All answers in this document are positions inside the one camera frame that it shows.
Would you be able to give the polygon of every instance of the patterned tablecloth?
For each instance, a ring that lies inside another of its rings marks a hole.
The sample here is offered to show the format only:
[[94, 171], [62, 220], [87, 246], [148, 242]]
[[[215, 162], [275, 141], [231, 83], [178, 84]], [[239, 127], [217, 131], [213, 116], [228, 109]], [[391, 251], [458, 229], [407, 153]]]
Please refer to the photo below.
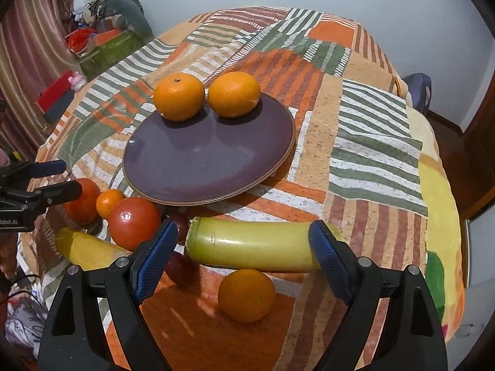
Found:
[[[318, 11], [255, 7], [197, 15], [164, 33], [80, 92], [38, 160], [64, 159], [61, 179], [90, 177], [102, 190], [134, 192], [122, 171], [126, 142], [154, 110], [153, 89], [183, 71], [206, 87], [219, 74], [253, 74], [263, 92], [292, 112], [293, 152], [268, 179], [234, 198], [184, 209], [188, 215], [238, 220], [325, 219], [356, 253], [378, 265], [416, 264], [432, 291], [447, 339], [464, 304], [459, 221], [431, 127], [410, 107], [407, 86], [370, 34], [349, 19]], [[42, 275], [48, 305], [68, 266], [54, 232], [77, 228], [60, 207], [22, 236], [22, 256]], [[106, 222], [98, 237], [110, 240]], [[175, 370], [312, 369], [342, 318], [320, 273], [272, 275], [273, 310], [240, 325], [217, 309], [229, 271], [201, 269], [188, 289], [166, 275], [143, 314]], [[387, 300], [382, 300], [360, 365], [370, 362]], [[116, 362], [125, 365], [106, 300], [101, 315]]]

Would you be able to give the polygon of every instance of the black cable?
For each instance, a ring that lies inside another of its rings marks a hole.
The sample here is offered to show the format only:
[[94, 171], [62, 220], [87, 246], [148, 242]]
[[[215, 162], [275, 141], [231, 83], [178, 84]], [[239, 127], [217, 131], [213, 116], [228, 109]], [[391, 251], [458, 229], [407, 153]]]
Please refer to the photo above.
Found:
[[31, 297], [33, 297], [33, 298], [34, 298], [34, 300], [35, 300], [35, 301], [36, 301], [36, 302], [40, 305], [40, 307], [43, 307], [43, 306], [41, 305], [41, 303], [38, 301], [38, 299], [36, 298], [36, 296], [35, 296], [33, 293], [31, 293], [30, 291], [27, 291], [27, 290], [20, 290], [20, 291], [16, 291], [15, 293], [13, 293], [13, 294], [11, 294], [10, 296], [8, 296], [5, 300], [3, 300], [3, 301], [0, 303], [0, 305], [2, 305], [2, 304], [4, 304], [4, 303], [6, 303], [6, 302], [7, 302], [8, 300], [10, 300], [12, 297], [18, 296], [19, 294], [22, 294], [22, 293], [27, 293], [27, 294], [29, 294], [29, 295], [30, 295]]
[[16, 280], [14, 280], [12, 282], [12, 284], [17, 284], [21, 280], [28, 279], [28, 277], [37, 277], [38, 279], [40, 278], [37, 274], [24, 275], [24, 276], [18, 277]]

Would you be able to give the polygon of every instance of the plate rim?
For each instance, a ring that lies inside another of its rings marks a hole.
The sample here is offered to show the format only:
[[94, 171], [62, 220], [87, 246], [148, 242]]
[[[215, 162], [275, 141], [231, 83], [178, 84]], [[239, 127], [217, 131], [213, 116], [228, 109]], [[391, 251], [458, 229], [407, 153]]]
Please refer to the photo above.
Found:
[[236, 191], [233, 191], [229, 194], [225, 194], [225, 195], [222, 195], [220, 197], [217, 197], [217, 198], [211, 198], [211, 199], [206, 199], [206, 200], [202, 200], [202, 201], [194, 201], [194, 202], [173, 202], [173, 201], [162, 201], [160, 199], [157, 199], [157, 198], [152, 198], [150, 196], [148, 196], [147, 194], [143, 194], [141, 193], [137, 188], [135, 188], [135, 186], [133, 186], [133, 184], [129, 181], [128, 177], [127, 177], [127, 174], [126, 174], [126, 171], [125, 171], [125, 166], [124, 166], [124, 156], [125, 156], [125, 152], [127, 150], [127, 146], [129, 145], [129, 141], [131, 140], [132, 136], [127, 140], [126, 142], [126, 145], [125, 145], [125, 148], [124, 148], [124, 154], [122, 155], [122, 172], [124, 173], [124, 178], [125, 180], [127, 181], [127, 183], [129, 184], [129, 186], [134, 190], [136, 191], [140, 196], [148, 199], [149, 201], [152, 201], [154, 202], [155, 204], [160, 204], [160, 205], [168, 205], [168, 206], [184, 206], [184, 207], [188, 207], [188, 206], [199, 206], [199, 205], [207, 205], [207, 204], [211, 204], [213, 202], [218, 202], [218, 201], [223, 201], [224, 199], [229, 199], [229, 198], [232, 198], [236, 195], [239, 195], [239, 194], [242, 194], [243, 192], [246, 192], [248, 189], [250, 188], [253, 188], [254, 186], [258, 185], [259, 183], [265, 181], [274, 171], [276, 171], [276, 169], [278, 169], [282, 163], [288, 158], [292, 148], [294, 147], [294, 143], [295, 143], [295, 133], [296, 133], [296, 129], [295, 129], [295, 119], [294, 117], [292, 116], [292, 113], [291, 111], [289, 110], [289, 108], [284, 105], [283, 103], [281, 103], [278, 99], [274, 98], [273, 96], [270, 96], [269, 94], [267, 93], [261, 93], [261, 95], [266, 95], [268, 97], [271, 97], [273, 100], [275, 100], [279, 105], [281, 105], [286, 113], [288, 114], [290, 120], [291, 120], [291, 124], [292, 124], [292, 135], [291, 135], [291, 140], [290, 140], [290, 143], [286, 149], [286, 151], [284, 152], [284, 154], [281, 156], [281, 158], [274, 164], [274, 166], [272, 166], [268, 172], [266, 172], [265, 174], [263, 174], [261, 177], [257, 178], [255, 181], [251, 182], [250, 184], [246, 185], [245, 187], [242, 187], [242, 188], [239, 188], [237, 189]]

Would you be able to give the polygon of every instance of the zucchini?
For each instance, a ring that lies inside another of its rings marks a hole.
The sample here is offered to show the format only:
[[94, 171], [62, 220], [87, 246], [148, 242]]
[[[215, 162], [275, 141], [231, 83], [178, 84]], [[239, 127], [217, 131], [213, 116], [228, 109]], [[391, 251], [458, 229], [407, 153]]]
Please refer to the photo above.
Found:
[[[308, 241], [310, 223], [194, 218], [185, 251], [200, 264], [272, 272], [320, 269]], [[340, 239], [338, 229], [329, 228]]]

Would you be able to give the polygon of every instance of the orange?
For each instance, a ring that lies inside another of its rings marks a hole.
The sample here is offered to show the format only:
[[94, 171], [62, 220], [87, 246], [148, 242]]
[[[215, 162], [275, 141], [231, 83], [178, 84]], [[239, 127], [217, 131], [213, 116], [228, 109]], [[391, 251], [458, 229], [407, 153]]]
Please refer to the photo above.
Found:
[[109, 189], [102, 192], [96, 200], [96, 209], [103, 219], [108, 219], [110, 212], [117, 204], [125, 198], [124, 193], [119, 189]]
[[83, 193], [81, 196], [70, 202], [65, 202], [63, 207], [68, 216], [80, 225], [89, 225], [98, 218], [96, 200], [101, 194], [100, 187], [89, 178], [78, 178]]
[[155, 89], [153, 103], [167, 120], [188, 120], [203, 107], [204, 86], [199, 79], [189, 74], [168, 75]]
[[238, 322], [263, 318], [275, 302], [275, 286], [270, 278], [255, 269], [239, 269], [226, 276], [218, 289], [218, 305]]
[[141, 197], [124, 198], [108, 217], [108, 231], [118, 246], [134, 251], [153, 236], [160, 223], [160, 213], [154, 203]]
[[226, 73], [214, 80], [208, 91], [208, 103], [221, 117], [240, 117], [256, 107], [261, 88], [256, 78], [241, 71]]

